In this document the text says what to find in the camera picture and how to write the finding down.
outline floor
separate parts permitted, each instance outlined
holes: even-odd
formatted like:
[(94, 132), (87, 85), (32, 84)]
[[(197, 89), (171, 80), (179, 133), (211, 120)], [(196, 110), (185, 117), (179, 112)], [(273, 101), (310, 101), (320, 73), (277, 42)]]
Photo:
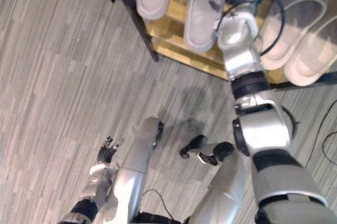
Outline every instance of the floor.
[[(305, 164), (337, 86), (277, 95), (301, 122), (291, 153)], [(121, 162), (149, 116), (165, 130), (146, 189), (158, 190), (183, 221), (217, 168), (178, 151), (200, 133), (233, 142), (233, 102), (228, 83), (163, 56), (153, 62), (121, 0), (0, 0), (0, 222), (56, 223), (80, 195), (102, 140), (125, 140)], [(334, 109), (308, 165), (335, 212), (337, 168), (321, 143), (336, 126)], [(334, 161), (336, 139), (326, 146)], [(152, 193), (141, 210), (167, 216)], [(235, 223), (254, 223), (255, 212), (248, 177)]]

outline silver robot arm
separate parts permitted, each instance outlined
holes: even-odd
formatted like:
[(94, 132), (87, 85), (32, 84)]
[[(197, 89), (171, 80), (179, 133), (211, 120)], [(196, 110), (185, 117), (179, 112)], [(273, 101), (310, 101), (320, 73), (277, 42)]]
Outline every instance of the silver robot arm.
[(224, 17), (217, 40), (235, 97), (236, 147), (252, 158), (256, 223), (337, 223), (310, 174), (289, 154), (291, 136), (254, 47), (254, 5)]
[(108, 190), (116, 173), (109, 164), (122, 142), (112, 144), (112, 141), (110, 137), (105, 139), (97, 156), (97, 164), (90, 168), (87, 185), (78, 202), (58, 224), (91, 224), (94, 221), (96, 214), (106, 202)]

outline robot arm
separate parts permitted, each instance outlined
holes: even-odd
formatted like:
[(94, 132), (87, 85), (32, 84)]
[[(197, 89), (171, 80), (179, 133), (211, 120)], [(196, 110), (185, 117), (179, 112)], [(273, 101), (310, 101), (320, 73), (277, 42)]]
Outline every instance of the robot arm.
[(337, 223), (337, 217), (310, 174), (289, 154), (291, 136), (284, 113), (254, 47), (254, 5), (218, 24), (218, 46), (235, 98), (233, 121), (237, 149), (252, 158), (256, 223)]
[(121, 142), (112, 143), (108, 137), (97, 156), (97, 164), (90, 168), (88, 183), (73, 209), (58, 224), (91, 224), (104, 205), (116, 170), (109, 168), (113, 154)]

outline black cable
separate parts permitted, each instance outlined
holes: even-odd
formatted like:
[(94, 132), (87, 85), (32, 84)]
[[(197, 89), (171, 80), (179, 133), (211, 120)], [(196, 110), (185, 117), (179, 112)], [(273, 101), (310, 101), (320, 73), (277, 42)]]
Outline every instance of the black cable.
[(274, 42), (268, 47), (266, 48), (264, 51), (262, 51), (260, 53), (260, 55), (264, 55), (266, 53), (268, 53), (275, 45), (276, 43), (279, 41), (281, 35), (282, 35), (282, 32), (283, 32), (283, 29), (284, 29), (284, 25), (285, 25), (285, 12), (284, 12), (284, 6), (283, 6), (283, 3), (281, 0), (272, 0), (274, 2), (276, 2), (280, 8), (280, 13), (281, 13), (281, 27), (280, 27), (280, 30), (279, 30), (279, 33), (276, 37), (276, 39), (274, 40)]
[(166, 205), (165, 205), (165, 202), (164, 202), (164, 199), (163, 199), (162, 195), (161, 195), (157, 190), (155, 190), (155, 189), (147, 190), (147, 191), (145, 191), (145, 192), (143, 193), (143, 196), (144, 196), (145, 194), (147, 194), (149, 191), (154, 191), (154, 192), (156, 192), (156, 193), (159, 195), (160, 199), (162, 200), (162, 203), (163, 203), (163, 206), (164, 206), (164, 208), (165, 208), (165, 211), (166, 211), (167, 214), (171, 217), (171, 220), (174, 220), (173, 216), (170, 214), (170, 212), (169, 212), (168, 209), (166, 208)]
[(319, 133), (320, 133), (320, 131), (321, 131), (322, 125), (323, 125), (323, 123), (324, 123), (326, 117), (327, 117), (328, 114), (330, 113), (331, 109), (333, 108), (333, 106), (334, 106), (336, 103), (337, 103), (337, 99), (336, 99), (335, 101), (333, 101), (333, 103), (330, 105), (330, 107), (328, 108), (327, 112), (325, 113), (325, 115), (324, 115), (324, 117), (323, 117), (323, 119), (322, 119), (322, 121), (321, 121), (320, 126), (318, 127), (318, 131), (317, 131), (317, 134), (316, 134), (316, 138), (315, 138), (315, 140), (314, 140), (314, 145), (312, 146), (312, 149), (311, 149), (309, 158), (308, 158), (308, 160), (307, 160), (307, 162), (306, 162), (306, 164), (305, 164), (305, 167), (308, 166), (308, 163), (309, 163), (309, 161), (310, 161), (310, 159), (311, 159), (312, 153), (314, 152), (315, 145), (316, 145), (316, 142), (317, 142), (317, 139), (318, 139), (318, 135), (319, 135)]
[(322, 152), (323, 152), (324, 157), (325, 157), (329, 162), (331, 162), (331, 163), (334, 164), (334, 165), (337, 165), (337, 163), (335, 163), (334, 161), (332, 161), (332, 160), (326, 155), (325, 149), (324, 149), (324, 144), (326, 143), (326, 141), (328, 140), (328, 138), (329, 138), (330, 136), (333, 136), (334, 134), (337, 134), (337, 131), (332, 132), (332, 133), (330, 133), (328, 136), (325, 137), (325, 139), (324, 139), (324, 141), (323, 141), (323, 143), (322, 143)]
[(284, 106), (282, 106), (282, 110), (288, 115), (291, 124), (292, 124), (292, 132), (291, 132), (291, 138), (294, 139), (297, 133), (297, 124), (299, 124), (298, 121), (296, 121), (294, 115)]
[[(220, 20), (219, 20), (219, 23), (218, 23), (218, 25), (217, 25), (216, 30), (219, 29), (219, 27), (220, 27), (220, 25), (221, 25), (221, 22), (222, 22), (222, 19), (223, 19), (223, 18), (224, 18), (224, 17), (225, 17), (231, 10), (235, 9), (235, 8), (238, 7), (239, 5), (241, 5), (241, 4), (246, 4), (246, 3), (254, 3), (254, 4), (256, 4), (256, 7), (255, 7), (255, 8), (256, 8), (256, 10), (257, 10), (258, 5), (261, 4), (263, 1), (265, 1), (265, 0), (249, 0), (249, 1), (243, 1), (243, 2), (241, 2), (241, 3), (239, 3), (239, 4), (237, 4), (237, 5), (234, 4), (234, 5), (233, 5), (232, 7), (230, 7), (227, 11), (225, 11), (225, 12), (223, 12), (223, 13), (221, 14)], [(260, 53), (260, 56), (262, 56), (262, 55), (268, 53), (268, 52), (269, 52), (269, 51), (276, 45), (276, 43), (279, 41), (279, 39), (280, 39), (280, 37), (281, 37), (281, 35), (282, 35), (282, 33), (283, 33), (283, 30), (284, 30), (284, 25), (285, 25), (285, 11), (284, 11), (283, 3), (282, 3), (281, 0), (272, 0), (272, 1), (276, 2), (276, 3), (278, 4), (279, 8), (280, 8), (280, 13), (281, 13), (281, 27), (280, 27), (280, 30), (279, 30), (279, 33), (278, 33), (276, 39), (273, 41), (273, 43), (272, 43), (269, 47), (267, 47), (264, 51), (262, 51), (262, 52)]]

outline wooden shelf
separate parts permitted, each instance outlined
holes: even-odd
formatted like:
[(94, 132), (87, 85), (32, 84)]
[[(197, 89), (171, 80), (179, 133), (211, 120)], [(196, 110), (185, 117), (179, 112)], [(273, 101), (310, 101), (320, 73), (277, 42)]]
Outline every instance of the wooden shelf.
[[(170, 45), (174, 45), (186, 52), (189, 52), (184, 42), (184, 25), (180, 22), (173, 21), (169, 17), (162, 17), (159, 20), (150, 21), (147, 25), (147, 33), (159, 40), (163, 40)], [(223, 56), (217, 44), (205, 53), (196, 53), (196, 55), (224, 66)]]
[[(263, 24), (271, 4), (272, 2), (263, 2), (260, 5), (256, 17), (259, 26)], [(187, 0), (170, 0), (163, 18), (145, 21), (147, 33), (156, 39), (155, 50), (171, 59), (226, 79), (223, 55), (216, 44), (205, 53), (193, 53), (186, 47), (183, 38), (186, 8)], [(283, 69), (268, 71), (267, 76), (271, 83), (282, 83), (285, 80)]]
[(222, 79), (227, 79), (227, 74), (223, 70), (222, 66), (217, 63), (210, 62), (209, 60), (206, 60), (192, 52), (183, 50), (163, 40), (155, 41), (154, 48), (158, 53), (165, 55), (168, 58), (184, 63), (208, 74), (215, 75)]

